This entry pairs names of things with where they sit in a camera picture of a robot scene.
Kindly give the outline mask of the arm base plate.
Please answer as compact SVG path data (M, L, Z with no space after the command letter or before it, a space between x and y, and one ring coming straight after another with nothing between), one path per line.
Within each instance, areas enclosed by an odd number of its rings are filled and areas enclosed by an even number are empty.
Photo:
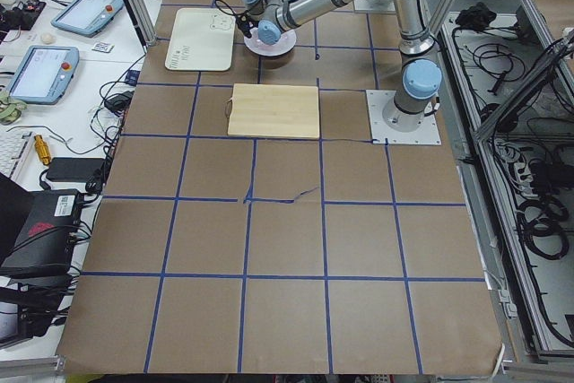
M418 114L395 106L396 92L366 90L371 141L374 144L441 145L437 119L429 101Z
M355 0L353 8L356 13L396 13L393 0Z

